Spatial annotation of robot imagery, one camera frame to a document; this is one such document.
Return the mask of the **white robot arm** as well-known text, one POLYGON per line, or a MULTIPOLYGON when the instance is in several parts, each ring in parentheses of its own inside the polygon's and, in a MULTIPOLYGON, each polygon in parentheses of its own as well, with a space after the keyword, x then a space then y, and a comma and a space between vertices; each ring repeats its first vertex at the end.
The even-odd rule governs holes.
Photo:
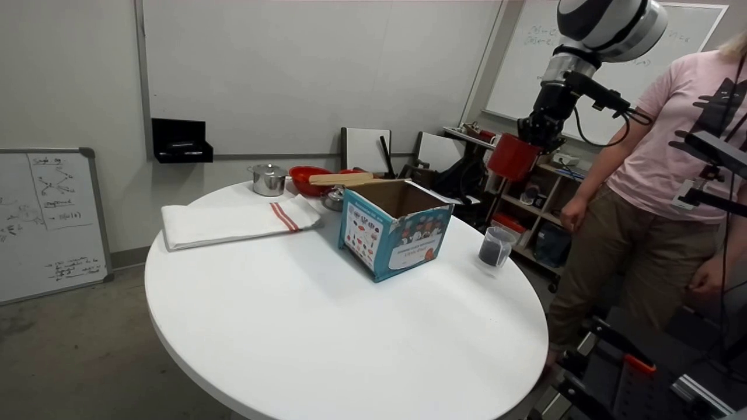
POLYGON ((539 77, 530 114, 516 122, 518 139, 540 151, 556 149, 580 98, 621 118, 626 126, 648 122, 592 74, 603 63, 626 63, 651 51, 666 31, 666 13, 655 0, 557 0, 556 27, 561 42, 539 77))

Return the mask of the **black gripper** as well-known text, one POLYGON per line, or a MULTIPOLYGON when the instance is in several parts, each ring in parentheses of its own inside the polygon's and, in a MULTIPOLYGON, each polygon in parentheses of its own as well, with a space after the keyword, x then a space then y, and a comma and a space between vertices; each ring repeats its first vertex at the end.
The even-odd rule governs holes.
POLYGON ((568 120, 578 95, 566 87, 544 84, 532 105, 532 113, 516 122, 518 139, 537 146, 540 151, 553 151, 561 143, 561 126, 568 120))

